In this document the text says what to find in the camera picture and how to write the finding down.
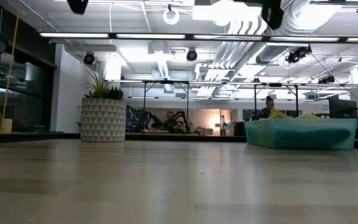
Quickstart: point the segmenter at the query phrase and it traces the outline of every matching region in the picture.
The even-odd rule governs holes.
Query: person
[[[272,109],[274,108],[274,100],[270,96],[266,97],[266,107],[261,109],[258,113],[257,118],[268,118],[270,113],[272,112]]]
[[[167,119],[163,123],[163,129],[170,133],[182,133],[183,125],[181,125],[179,121],[175,121],[173,116],[174,114],[172,111],[167,113]]]

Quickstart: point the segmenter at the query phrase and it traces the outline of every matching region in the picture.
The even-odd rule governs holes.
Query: yellow cloth
[[[297,117],[298,119],[313,119],[313,118],[319,118],[319,117],[317,117],[317,116],[315,116],[315,115],[313,115],[313,114],[309,114],[309,113],[305,113],[305,114],[303,114],[303,115],[301,115],[301,116],[299,116],[299,117]]]
[[[292,118],[292,117],[287,116],[287,115],[279,112],[276,109],[272,109],[271,112],[270,112],[270,115],[268,116],[268,119],[269,118]]]

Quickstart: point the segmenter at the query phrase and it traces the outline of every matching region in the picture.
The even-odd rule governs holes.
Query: green plant
[[[112,100],[122,100],[124,93],[118,87],[109,86],[111,81],[106,81],[106,73],[102,75],[102,78],[98,77],[96,72],[89,73],[91,75],[94,83],[86,83],[85,85],[90,86],[93,91],[89,91],[88,94],[85,94],[85,98],[105,98]]]

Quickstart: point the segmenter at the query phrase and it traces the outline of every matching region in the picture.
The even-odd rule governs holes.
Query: white planter
[[[81,140],[120,142],[125,140],[126,106],[123,100],[83,98]]]

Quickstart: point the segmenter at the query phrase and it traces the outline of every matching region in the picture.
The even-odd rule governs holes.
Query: box
[[[245,123],[247,142],[274,149],[353,150],[356,119],[263,119]]]

